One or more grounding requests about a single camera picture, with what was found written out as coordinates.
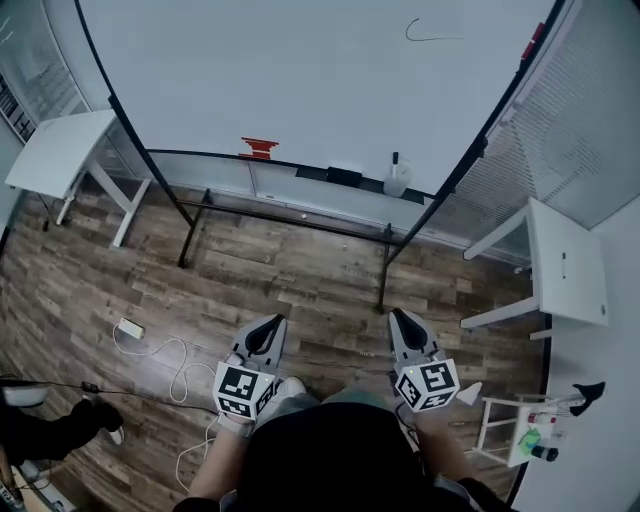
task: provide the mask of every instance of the white wall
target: white wall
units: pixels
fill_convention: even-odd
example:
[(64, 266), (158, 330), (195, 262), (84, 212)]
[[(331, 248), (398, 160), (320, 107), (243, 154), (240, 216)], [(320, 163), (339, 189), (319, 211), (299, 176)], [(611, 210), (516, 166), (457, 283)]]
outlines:
[(607, 389), (567, 420), (556, 462), (529, 465), (515, 502), (521, 512), (626, 512), (640, 492), (640, 198), (593, 232), (602, 241), (610, 325), (554, 337), (549, 393), (603, 380)]
[(0, 119), (0, 235), (11, 220), (13, 208), (20, 196), (20, 190), (4, 184), (13, 163), (22, 150), (22, 142), (9, 128), (4, 119)]

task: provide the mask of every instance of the black metal frame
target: black metal frame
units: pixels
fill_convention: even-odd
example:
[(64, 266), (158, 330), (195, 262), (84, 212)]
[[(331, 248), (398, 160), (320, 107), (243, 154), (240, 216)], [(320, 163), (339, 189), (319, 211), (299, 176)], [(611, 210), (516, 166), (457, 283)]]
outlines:
[[(211, 152), (207, 152), (207, 151), (193, 151), (193, 150), (187, 150), (187, 149), (155, 149), (155, 148), (147, 149), (147, 151), (149, 153), (157, 153), (159, 155), (205, 156), (205, 157), (209, 157), (209, 158), (223, 158), (225, 160), (240, 160), (240, 161), (244, 161), (244, 162), (255, 162), (255, 163), (265, 164), (265, 165), (276, 165), (278, 167), (290, 167), (292, 169), (297, 169), (298, 172), (300, 172), (301, 170), (311, 170), (311, 171), (324, 173), (325, 175), (328, 172), (327, 168), (323, 169), (322, 167), (315, 167), (313, 165), (300, 165), (300, 164), (294, 164), (292, 162), (285, 162), (283, 160), (266, 160), (264, 158), (257, 158), (257, 157), (252, 157), (252, 156), (242, 156), (242, 155), (230, 155), (230, 154), (227, 154), (227, 153), (211, 153)], [(362, 180), (363, 181), (370, 181), (370, 182), (373, 181), (373, 182), (380, 183), (380, 187), (382, 187), (382, 184), (384, 183), (383, 181), (376, 180), (376, 179), (373, 179), (373, 178), (367, 178), (367, 177), (364, 177), (364, 176), (362, 177)], [(428, 192), (423, 192), (422, 190), (415, 190), (415, 189), (408, 188), (407, 191), (410, 191), (410, 192), (412, 192), (413, 194), (416, 194), (416, 195), (420, 195), (423, 198), (424, 197), (426, 197), (428, 199), (434, 199), (435, 198), (435, 196), (433, 194), (429, 194)]]
[(409, 244), (409, 242), (413, 240), (413, 238), (424, 227), (427, 221), (431, 217), (433, 217), (438, 208), (440, 208), (442, 203), (444, 203), (447, 197), (449, 197), (449, 194), (455, 193), (456, 186), (458, 185), (458, 183), (460, 183), (460, 181), (462, 181), (462, 178), (464, 178), (467, 172), (469, 172), (476, 160), (478, 158), (482, 158), (482, 156), (484, 155), (484, 149), (487, 147), (487, 133), (494, 125), (494, 123), (498, 120), (498, 117), (502, 113), (503, 109), (509, 103), (511, 96), (516, 92), (520, 83), (526, 76), (527, 71), (538, 55), (540, 48), (542, 48), (542, 45), (547, 40), (549, 32), (551, 32), (551, 29), (555, 25), (555, 22), (558, 19), (558, 16), (560, 15), (562, 8), (564, 7), (564, 4), (565, 0), (555, 1), (553, 7), (551, 8), (551, 11), (549, 12), (549, 16), (547, 16), (544, 29), (540, 33), (538, 39), (535, 41), (533, 48), (529, 52), (529, 55), (527, 55), (527, 58), (520, 62), (520, 68), (513, 77), (513, 80), (511, 80), (511, 83), (502, 95), (502, 98), (500, 98), (500, 101), (496, 105), (496, 108), (493, 109), (493, 112), (491, 112), (489, 119), (487, 119), (486, 123), (483, 125), (482, 129), (480, 130), (474, 141), (471, 143), (471, 146), (469, 146), (469, 149), (467, 149), (466, 153), (460, 159), (460, 162), (458, 162), (458, 165), (456, 165), (449, 178), (447, 178), (447, 181), (445, 181), (442, 187), (440, 187), (440, 190), (438, 190), (438, 192), (436, 193), (436, 197), (433, 203), (429, 205), (429, 208), (427, 208), (427, 210), (418, 219), (418, 222), (416, 222), (409, 233), (407, 233), (400, 245), (398, 245), (395, 251), (393, 251), (391, 256), (385, 259), (384, 263), (382, 264), (382, 276), (380, 279), (380, 288), (378, 292), (378, 304), (376, 305), (378, 311), (382, 312), (384, 310), (384, 291), (387, 282), (387, 270), (389, 268), (389, 265), (398, 257), (398, 254), (402, 252), (402, 249), (404, 249)]
[[(380, 276), (380, 287), (378, 291), (378, 303), (376, 304), (376, 309), (380, 313), (384, 311), (384, 293), (385, 293), (385, 287), (387, 282), (387, 271), (388, 271), (389, 265), (393, 262), (393, 260), (395, 260), (398, 257), (398, 255), (411, 242), (411, 240), (413, 240), (413, 238), (424, 227), (427, 221), (436, 213), (436, 211), (440, 208), (442, 203), (444, 203), (447, 197), (449, 197), (449, 194), (455, 193), (455, 188), (458, 185), (458, 183), (460, 183), (462, 178), (464, 178), (464, 176), (471, 169), (471, 167), (476, 162), (476, 160), (483, 156), (484, 149), (487, 146), (487, 139), (486, 139), (487, 133), (489, 132), (491, 127), (494, 125), (494, 123), (502, 113), (502, 110), (507, 106), (511, 96), (516, 92), (516, 90), (518, 89), (518, 86), (526, 76), (527, 71), (529, 70), (529, 68), (531, 67), (531, 64), (533, 63), (536, 56), (538, 55), (540, 48), (546, 41), (547, 36), (549, 35), (552, 27), (554, 26), (565, 4), (565, 0), (555, 1), (549, 13), (549, 16), (547, 17), (547, 20), (545, 22), (544, 29), (542, 30), (537, 41), (535, 41), (532, 50), (529, 52), (529, 55), (527, 56), (527, 58), (521, 61), (520, 68), (518, 69), (515, 76), (513, 77), (513, 80), (509, 84), (509, 87), (507, 88), (505, 93), (502, 95), (502, 98), (500, 98), (500, 101), (496, 105), (496, 108), (493, 110), (493, 112), (491, 113), (491, 115), (483, 125), (482, 129), (474, 139), (474, 141), (471, 143), (471, 145), (469, 146), (465, 154), (462, 156), (462, 158), (458, 162), (458, 165), (456, 165), (451, 175), (440, 187), (440, 190), (438, 190), (438, 192), (434, 196), (433, 202), (429, 205), (427, 210), (422, 214), (420, 219), (418, 219), (416, 224), (411, 228), (409, 233), (407, 233), (407, 235), (402, 240), (395, 240), (393, 238), (391, 224), (387, 225), (386, 229), (384, 230), (381, 236), (368, 235), (368, 234), (359, 233), (356, 231), (349, 231), (342, 228), (334, 228), (331, 226), (324, 226), (320, 224), (304, 222), (297, 219), (290, 219), (290, 218), (270, 215), (266, 213), (254, 212), (249, 210), (241, 210), (237, 208), (229, 208), (225, 206), (218, 206), (211, 203), (210, 201), (211, 193), (209, 189), (205, 191), (202, 201), (199, 203), (195, 201), (184, 201), (184, 200), (178, 199), (174, 194), (173, 190), (171, 190), (169, 183), (167, 183), (164, 176), (160, 172), (160, 169), (158, 169), (157, 165), (149, 155), (148, 150), (142, 144), (142, 141), (136, 134), (133, 126), (131, 125), (131, 122), (129, 121), (129, 118), (127, 117), (124, 109), (122, 108), (122, 105), (118, 100), (116, 92), (113, 89), (111, 82), (109, 81), (109, 77), (107, 76), (107, 73), (104, 67), (102, 66), (102, 62), (100, 60), (100, 57), (98, 56), (98, 52), (93, 43), (93, 39), (91, 38), (91, 34), (89, 33), (89, 29), (87, 27), (84, 14), (82, 12), (82, 7), (80, 5), (80, 0), (74, 0), (74, 2), (75, 2), (76, 10), (78, 12), (78, 17), (80, 19), (80, 24), (82, 25), (82, 30), (89, 44), (89, 48), (91, 49), (91, 53), (93, 54), (96, 64), (98, 65), (98, 69), (100, 70), (100, 74), (102, 75), (102, 78), (104, 79), (107, 85), (107, 88), (109, 89), (109, 92), (110, 92), (109, 103), (111, 104), (111, 107), (113, 108), (116, 116), (118, 116), (118, 119), (122, 123), (122, 126), (125, 132), (133, 142), (133, 145), (135, 146), (136, 150), (144, 160), (145, 164), (149, 167), (149, 170), (153, 174), (154, 178), (158, 181), (159, 185), (167, 194), (167, 196), (169, 197), (173, 205), (176, 207), (178, 212), (180, 212), (182, 217), (189, 224), (189, 232), (187, 234), (184, 245), (182, 247), (182, 251), (180, 253), (178, 266), (180, 268), (186, 268), (186, 255), (189, 250), (189, 245), (191, 244), (193, 234), (196, 230), (196, 227), (197, 227), (198, 221), (200, 220), (203, 209), (222, 211), (222, 212), (227, 212), (227, 213), (232, 213), (237, 215), (246, 215), (248, 217), (272, 220), (275, 222), (282, 222), (282, 223), (291, 224), (294, 226), (318, 229), (321, 231), (327, 231), (327, 232), (336, 233), (339, 235), (351, 236), (351, 237), (359, 238), (362, 240), (378, 242), (378, 243), (384, 244), (385, 246), (384, 259), (382, 263), (382, 274)], [(251, 157), (240, 157), (236, 155), (225, 155), (225, 154), (219, 154), (219, 155), (209, 154), (209, 156), (220, 156), (222, 158), (234, 158), (234, 159), (246, 159), (250, 161), (255, 160)], [(271, 163), (278, 163), (279, 165), (287, 165), (287, 166), (294, 165), (287, 162), (271, 162)], [(198, 209), (194, 217), (191, 217), (189, 215), (189, 213), (185, 209), (185, 206), (192, 206)], [(391, 255), (389, 255), (389, 249), (390, 249), (390, 246), (392, 245), (395, 246), (395, 250), (393, 251), (393, 253), (391, 253)]]
[(4, 251), (4, 246), (7, 245), (7, 239), (9, 238), (9, 228), (5, 226), (0, 234), (0, 256)]

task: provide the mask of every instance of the white cable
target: white cable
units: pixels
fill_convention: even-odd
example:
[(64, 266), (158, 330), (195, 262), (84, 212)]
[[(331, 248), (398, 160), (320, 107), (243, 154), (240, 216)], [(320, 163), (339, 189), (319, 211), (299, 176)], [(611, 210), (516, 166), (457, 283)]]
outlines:
[(180, 459), (182, 458), (183, 455), (193, 451), (193, 450), (197, 450), (198, 448), (200, 448), (201, 446), (204, 445), (204, 455), (202, 456), (202, 460), (204, 461), (207, 458), (207, 453), (209, 453), (209, 442), (215, 440), (215, 437), (209, 438), (209, 429), (213, 426), (213, 424), (218, 421), (218, 417), (216, 416), (213, 421), (211, 423), (209, 423), (209, 425), (207, 425), (207, 428), (204, 431), (204, 442), (197, 444), (195, 446), (192, 446), (191, 448), (187, 448), (185, 451), (181, 452), (180, 455), (178, 455), (178, 458), (176, 459), (176, 480), (178, 481), (178, 483), (183, 487), (183, 489), (187, 492), (189, 492), (189, 488), (184, 485), (182, 483), (182, 480), (180, 480), (180, 475), (178, 474), (178, 467), (180, 466)]
[[(184, 356), (182, 357), (182, 363), (180, 364), (180, 367), (176, 371), (175, 375), (173, 376), (173, 379), (171, 379), (171, 384), (169, 385), (169, 397), (171, 398), (171, 400), (173, 400), (174, 402), (176, 402), (178, 404), (184, 403), (185, 400), (187, 399), (187, 397), (189, 396), (189, 382), (187, 381), (187, 370), (189, 370), (189, 368), (191, 368), (193, 366), (202, 366), (203, 368), (206, 368), (207, 370), (209, 370), (213, 374), (213, 378), (214, 379), (216, 378), (216, 372), (214, 371), (214, 369), (211, 368), (211, 366), (206, 365), (204, 363), (191, 363), (191, 364), (188, 364), (187, 366), (185, 366), (185, 363), (187, 362), (187, 354), (188, 354), (188, 352), (187, 352), (187, 343), (188, 342), (185, 342), (184, 340), (181, 340), (180, 338), (170, 338), (167, 341), (165, 341), (162, 345), (160, 345), (156, 350), (154, 350), (152, 352), (147, 352), (147, 353), (130, 352), (130, 351), (124, 350), (122, 347), (120, 347), (120, 344), (118, 343), (118, 340), (116, 338), (116, 331), (117, 330), (118, 330), (118, 324), (113, 326), (113, 333), (112, 333), (113, 343), (115, 344), (116, 348), (120, 352), (122, 352), (123, 354), (127, 354), (128, 356), (140, 356), (140, 357), (154, 356), (158, 352), (160, 352), (164, 347), (166, 347), (169, 343), (171, 343), (172, 341), (177, 341), (177, 342), (182, 344), (182, 348), (184, 349)], [(178, 379), (178, 375), (180, 375), (180, 373), (182, 373), (182, 380), (184, 382), (184, 396), (181, 399), (178, 399), (178, 398), (173, 396), (173, 386), (176, 383), (176, 380)], [(204, 442), (202, 442), (200, 444), (197, 444), (195, 446), (192, 446), (191, 448), (187, 448), (182, 453), (180, 453), (180, 455), (178, 455), (178, 458), (176, 459), (176, 480), (184, 488), (184, 490), (187, 491), (187, 492), (189, 491), (189, 488), (182, 483), (182, 481), (180, 480), (180, 477), (178, 476), (178, 467), (180, 465), (180, 459), (182, 458), (182, 456), (184, 454), (189, 453), (190, 451), (193, 451), (193, 450), (197, 450), (201, 446), (205, 447), (204, 456), (203, 456), (202, 460), (204, 460), (207, 457), (207, 453), (209, 452), (209, 442), (213, 441), (215, 439), (215, 437), (209, 438), (209, 429), (214, 425), (214, 423), (216, 423), (216, 421), (218, 421), (218, 417), (217, 416), (213, 419), (213, 421), (211, 423), (209, 423), (209, 425), (207, 425), (207, 428), (204, 431)]]

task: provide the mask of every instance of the whiteboard stand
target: whiteboard stand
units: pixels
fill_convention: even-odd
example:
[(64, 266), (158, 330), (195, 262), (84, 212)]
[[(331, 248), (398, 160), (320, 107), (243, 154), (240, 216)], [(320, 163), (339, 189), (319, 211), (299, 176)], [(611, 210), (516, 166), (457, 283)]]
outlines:
[[(590, 231), (537, 199), (464, 252), (471, 260), (526, 222), (531, 247), (533, 296), (460, 322), (471, 329), (530, 311), (608, 325), (609, 314), (600, 241)], [(532, 340), (544, 339), (553, 330), (532, 333)]]
[(42, 122), (18, 155), (5, 183), (63, 199), (56, 219), (60, 225), (88, 172), (125, 212), (113, 239), (113, 245), (120, 247), (151, 180), (142, 181), (131, 201), (98, 163), (95, 148), (115, 119), (115, 112), (109, 109)]
[[(105, 71), (102, 61), (100, 60), (100, 56), (98, 55), (98, 51), (96, 50), (96, 46), (94, 44), (93, 38), (87, 26), (87, 21), (82, 11), (80, 2), (76, 1), (75, 5), (78, 13), (78, 18), (80, 20), (80, 25), (82, 26), (82, 31), (84, 32), (84, 35), (87, 39), (89, 49), (91, 50), (91, 53), (96, 61), (96, 65), (98, 66), (100, 74), (102, 75), (102, 78), (104, 79), (104, 82), (107, 88), (109, 89), (109, 93), (110, 93), (109, 103), (111, 107), (115, 110), (118, 118), (120, 119), (120, 122), (122, 123), (122, 127), (124, 128), (125, 132), (129, 136), (131, 141), (133, 142), (133, 145), (135, 146), (136, 150), (140, 154), (141, 158), (144, 160), (145, 164), (149, 167), (149, 170), (151, 171), (155, 179), (158, 181), (158, 184), (162, 187), (162, 189), (167, 194), (167, 196), (169, 197), (173, 205), (176, 207), (178, 212), (189, 224), (189, 232), (185, 239), (185, 243), (183, 245), (180, 258), (178, 260), (178, 266), (180, 268), (185, 268), (186, 266), (186, 255), (188, 252), (189, 244), (193, 237), (193, 233), (196, 229), (197, 221), (200, 217), (200, 212), (202, 211), (202, 209), (226, 211), (228, 213), (233, 213), (238, 215), (247, 215), (254, 218), (273, 220), (273, 221), (282, 222), (285, 224), (308, 227), (311, 229), (318, 229), (318, 230), (328, 231), (328, 232), (337, 233), (345, 236), (352, 236), (354, 238), (360, 238), (364, 240), (370, 240), (373, 242), (379, 242), (385, 245), (384, 261), (382, 264), (380, 286), (378, 289), (378, 302), (376, 305), (376, 309), (382, 313), (384, 311), (384, 293), (385, 293), (385, 286), (386, 286), (386, 279), (387, 279), (387, 272), (388, 272), (389, 265), (402, 252), (402, 250), (413, 240), (413, 238), (424, 227), (427, 221), (436, 213), (436, 211), (440, 208), (440, 206), (442, 206), (446, 198), (449, 196), (449, 194), (451, 194), (455, 190), (455, 187), (458, 185), (458, 183), (460, 183), (462, 178), (473, 166), (475, 161), (483, 155), (483, 152), (487, 144), (486, 136), (489, 133), (490, 128), (499, 120), (502, 110), (507, 105), (509, 105), (510, 102), (513, 100), (513, 97), (512, 97), (513, 91), (516, 91), (518, 89), (518, 87), (522, 84), (523, 80), (526, 78), (527, 73), (529, 72), (529, 69), (531, 68), (533, 63), (537, 62), (540, 49), (544, 46), (545, 41), (552, 27), (554, 27), (555, 23), (558, 21), (558, 16), (562, 11), (563, 2), (560, 0), (557, 0), (554, 3), (554, 6), (549, 12), (547, 19), (545, 20), (544, 24), (542, 24), (543, 28), (540, 31), (540, 34), (538, 34), (537, 39), (531, 45), (531, 49), (528, 52), (528, 55), (520, 62), (518, 71), (513, 77), (509, 87), (500, 98), (498, 104), (496, 105), (494, 110), (491, 112), (491, 114), (489, 115), (489, 118), (487, 119), (487, 121), (485, 122), (480, 132), (477, 134), (477, 136), (469, 146), (469, 148), (466, 150), (466, 152), (464, 153), (464, 155), (462, 156), (462, 158), (460, 159), (456, 167), (453, 169), (449, 177), (446, 178), (446, 181), (444, 181), (442, 186), (438, 189), (438, 192), (435, 194), (433, 202), (429, 205), (426, 211), (422, 214), (422, 216), (418, 219), (415, 225), (411, 228), (411, 230), (407, 233), (407, 235), (402, 240), (395, 239), (395, 237), (393, 236), (393, 231), (391, 230), (390, 224), (387, 226), (387, 229), (385, 230), (382, 236), (375, 236), (375, 235), (367, 235), (367, 234), (362, 234), (358, 232), (353, 232), (353, 231), (349, 231), (341, 228), (334, 228), (332, 226), (327, 226), (327, 225), (306, 223), (306, 222), (299, 221), (297, 219), (288, 218), (285, 216), (274, 216), (274, 215), (269, 215), (269, 214), (256, 212), (256, 211), (239, 210), (234, 208), (218, 206), (212, 203), (209, 197), (210, 195), (209, 189), (205, 191), (205, 194), (202, 197), (200, 202), (179, 200), (174, 194), (174, 192), (171, 190), (169, 183), (166, 181), (166, 179), (163, 177), (162, 173), (158, 169), (158, 166), (155, 164), (155, 162), (149, 155), (149, 152), (144, 147), (144, 144), (140, 140), (140, 137), (138, 137), (138, 135), (136, 134), (136, 131), (133, 125), (131, 124), (131, 121), (129, 120), (127, 114), (125, 113), (122, 107), (122, 104), (120, 103), (120, 100), (117, 97), (116, 91), (113, 88), (111, 81), (109, 80), (109, 77)], [(197, 208), (197, 213), (194, 216), (194, 218), (192, 218), (187, 213), (187, 211), (185, 210), (185, 206), (193, 206)], [(390, 246), (394, 246), (394, 251), (392, 253), (390, 253)]]

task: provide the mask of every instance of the table leg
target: table leg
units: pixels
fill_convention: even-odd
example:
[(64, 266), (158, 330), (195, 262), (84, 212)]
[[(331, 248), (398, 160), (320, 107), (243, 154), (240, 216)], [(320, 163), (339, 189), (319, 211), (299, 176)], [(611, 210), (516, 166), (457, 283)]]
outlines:
[(122, 244), (122, 239), (124, 238), (124, 235), (126, 234), (127, 229), (129, 228), (129, 224), (131, 224), (131, 220), (133, 219), (133, 216), (135, 215), (136, 210), (140, 205), (140, 201), (142, 201), (142, 197), (144, 196), (144, 193), (147, 191), (147, 188), (149, 187), (149, 183), (151, 183), (151, 180), (150, 179), (143, 180), (142, 184), (140, 185), (140, 188), (138, 189), (135, 197), (133, 198), (133, 201), (129, 201), (129, 198), (127, 198), (127, 196), (124, 195), (122, 190), (118, 188), (118, 185), (114, 183), (111, 177), (105, 172), (105, 170), (95, 160), (95, 158), (92, 158), (91, 160), (89, 160), (87, 165), (89, 167), (89, 172), (91, 173), (91, 176), (93, 176), (95, 180), (98, 183), (100, 183), (100, 186), (105, 190), (105, 192), (109, 194), (113, 198), (113, 200), (116, 203), (118, 203), (118, 206), (120, 206), (120, 208), (122, 208), (125, 211), (124, 219), (122, 219), (120, 228), (118, 229), (118, 232), (116, 233), (116, 236), (113, 239), (113, 245), (115, 245), (116, 247), (120, 247), (120, 244)]
[(480, 434), (478, 435), (478, 442), (476, 443), (476, 448), (478, 450), (481, 450), (484, 446), (484, 438), (487, 435), (487, 423), (489, 423), (489, 416), (491, 416), (491, 402), (485, 401), (482, 425), (480, 426)]
[(116, 233), (116, 237), (113, 239), (113, 245), (115, 245), (116, 247), (120, 247), (120, 244), (122, 244), (122, 239), (124, 238), (124, 235), (127, 233), (127, 229), (129, 229), (129, 224), (131, 224), (131, 221), (133, 220), (133, 216), (138, 210), (140, 201), (142, 201), (144, 193), (147, 191), (147, 188), (149, 188), (149, 183), (151, 183), (151, 180), (146, 179), (146, 180), (143, 180), (142, 183), (140, 184), (140, 188), (136, 192), (136, 195), (133, 198), (133, 202), (131, 203), (133, 206), (133, 209), (125, 214), (124, 219), (122, 219), (122, 223), (120, 224), (120, 228), (118, 228), (118, 232)]
[(85, 175), (85, 172), (82, 171), (78, 173), (78, 175), (76, 176), (76, 180), (73, 182), (73, 185), (71, 186), (71, 190), (69, 190), (69, 195), (64, 200), (64, 204), (60, 209), (60, 213), (58, 214), (58, 218), (56, 219), (56, 225), (59, 226), (60, 224), (62, 224), (62, 221), (66, 217), (67, 212), (69, 211), (69, 207), (71, 206), (71, 203), (76, 198), (76, 194), (78, 193), (78, 188), (80, 187), (80, 183), (82, 183), (82, 179), (84, 178), (84, 175)]
[(513, 418), (510, 420), (491, 421), (487, 423), (487, 427), (500, 427), (502, 425), (511, 425), (512, 423), (518, 423), (518, 418)]
[(515, 230), (520, 224), (522, 224), (529, 212), (529, 205), (522, 208), (518, 213), (516, 213), (509, 220), (498, 226), (491, 233), (485, 236), (479, 242), (476, 242), (474, 245), (469, 247), (466, 251), (464, 251), (463, 256), (465, 260), (470, 260), (475, 258), (478, 254), (483, 251), (486, 251), (492, 245), (495, 245), (496, 242), (502, 240), (505, 236)]
[(96, 161), (95, 158), (91, 158), (87, 162), (87, 167), (91, 176), (100, 184), (104, 191), (109, 194), (113, 200), (118, 203), (118, 206), (125, 212), (134, 211), (133, 203), (129, 201), (129, 198), (124, 195), (124, 192), (118, 188), (118, 185), (114, 183), (111, 177), (106, 173), (102, 166)]
[(493, 322), (499, 322), (513, 316), (523, 315), (538, 309), (539, 303), (536, 297), (529, 297), (528, 299), (521, 300), (515, 304), (509, 304), (487, 313), (471, 316), (469, 318), (463, 318), (460, 321), (460, 327), (463, 329), (471, 329), (472, 327), (478, 327), (480, 325), (486, 325)]
[(534, 340), (544, 340), (546, 338), (551, 338), (554, 334), (557, 334), (557, 331), (553, 329), (547, 329), (546, 331), (536, 331), (529, 334), (529, 339)]

